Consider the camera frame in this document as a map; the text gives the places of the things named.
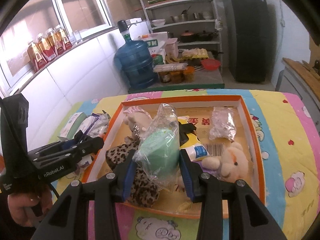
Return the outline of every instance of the window sill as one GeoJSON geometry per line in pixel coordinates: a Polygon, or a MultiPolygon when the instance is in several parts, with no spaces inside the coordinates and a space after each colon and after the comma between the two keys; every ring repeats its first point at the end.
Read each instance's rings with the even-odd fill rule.
{"type": "MultiPolygon", "coordinates": [[[[22,90],[24,90],[24,89],[26,88],[26,86],[27,86],[37,75],[39,75],[43,70],[45,70],[48,66],[50,66],[50,65],[51,65],[53,62],[55,62],[57,59],[59,59],[59,58],[63,57],[64,55],[66,55],[69,51],[72,51],[73,49],[77,48],[78,46],[81,46],[82,44],[84,44],[84,43],[86,43],[86,42],[88,42],[88,41],[90,41],[90,40],[92,40],[92,39],[95,39],[95,38],[97,38],[98,36],[101,36],[101,35],[103,35],[103,34],[105,34],[105,33],[108,33],[108,32],[111,32],[111,31],[114,31],[114,30],[117,30],[117,29],[118,29],[117,27],[111,27],[111,28],[105,29],[105,30],[103,30],[103,31],[97,32],[97,33],[95,33],[95,34],[92,34],[92,35],[84,38],[83,41],[81,41],[81,42],[78,43],[78,44],[73,45],[71,49],[69,49],[69,50],[65,51],[63,54],[57,56],[53,61],[49,62],[49,63],[48,63],[47,65],[45,65],[42,69],[40,69],[38,72],[36,72],[35,74],[33,74],[29,79],[26,80],[25,83],[19,83],[19,81],[18,81],[18,82],[17,82],[17,85],[16,85],[16,86],[13,86],[13,88],[12,88],[12,90],[11,90],[11,92],[10,92],[10,95],[12,95],[12,94],[15,95],[15,94],[21,93],[22,90]]],[[[26,73],[26,74],[20,79],[20,81],[23,80],[23,79],[24,79],[27,75],[29,75],[29,74],[30,74],[30,73],[26,73]]]]}

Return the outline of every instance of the metal screw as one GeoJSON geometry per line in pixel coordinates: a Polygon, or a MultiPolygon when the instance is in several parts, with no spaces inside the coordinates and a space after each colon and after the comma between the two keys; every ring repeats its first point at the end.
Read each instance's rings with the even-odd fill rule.
{"type": "Polygon", "coordinates": [[[78,186],[80,184],[80,181],[79,180],[73,180],[72,182],[71,182],[71,186],[72,187],[76,187],[76,186],[78,186]]]}
{"type": "Polygon", "coordinates": [[[201,174],[201,178],[208,179],[208,178],[210,178],[210,174],[207,173],[207,172],[204,172],[204,173],[201,174]]]}
{"type": "Polygon", "coordinates": [[[115,178],[115,174],[113,172],[110,172],[106,175],[107,179],[114,179],[115,178]]]}
{"type": "Polygon", "coordinates": [[[243,179],[237,180],[237,185],[243,187],[245,185],[245,181],[243,179]]]}

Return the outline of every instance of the black cable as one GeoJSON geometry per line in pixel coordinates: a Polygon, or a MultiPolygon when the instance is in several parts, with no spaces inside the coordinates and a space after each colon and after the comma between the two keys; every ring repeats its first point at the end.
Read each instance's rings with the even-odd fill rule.
{"type": "MultiPolygon", "coordinates": [[[[18,137],[17,131],[16,131],[14,125],[13,125],[11,116],[8,114],[8,110],[7,110],[6,106],[4,105],[3,99],[1,97],[0,97],[0,108],[4,113],[4,117],[5,117],[6,121],[7,121],[7,124],[9,126],[9,129],[10,129],[10,132],[11,132],[13,138],[15,139],[17,145],[20,147],[20,150],[22,152],[24,152],[23,156],[27,159],[27,161],[31,162],[29,160],[29,158],[28,158],[28,153],[25,151],[25,149],[23,148],[23,146],[22,146],[22,144],[21,144],[21,142],[19,140],[19,137],[18,137]]],[[[55,189],[55,187],[52,186],[52,184],[46,180],[46,178],[43,176],[43,174],[41,174],[34,165],[32,165],[32,166],[34,167],[35,172],[38,174],[39,179],[43,179],[44,180],[44,182],[49,186],[49,188],[53,191],[53,193],[56,195],[56,197],[58,199],[60,197],[60,195],[58,194],[58,192],[55,189]]]]}

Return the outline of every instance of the floor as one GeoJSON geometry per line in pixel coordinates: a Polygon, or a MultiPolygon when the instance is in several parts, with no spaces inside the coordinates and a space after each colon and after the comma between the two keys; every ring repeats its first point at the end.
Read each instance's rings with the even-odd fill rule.
{"type": "Polygon", "coordinates": [[[275,90],[274,86],[270,81],[265,81],[259,84],[236,82],[228,68],[223,69],[222,79],[225,84],[224,88],[226,89],[251,89],[251,90],[268,90],[268,91],[275,90]]]}

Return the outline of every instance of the human hand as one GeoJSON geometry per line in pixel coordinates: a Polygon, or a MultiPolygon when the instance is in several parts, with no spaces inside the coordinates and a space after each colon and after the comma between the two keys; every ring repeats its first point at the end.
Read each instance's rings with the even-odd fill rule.
{"type": "Polygon", "coordinates": [[[42,213],[46,215],[52,208],[52,194],[49,187],[42,192],[41,196],[33,193],[14,193],[8,196],[8,206],[13,220],[23,227],[33,227],[31,217],[25,211],[25,207],[33,207],[41,204],[42,213]]]}

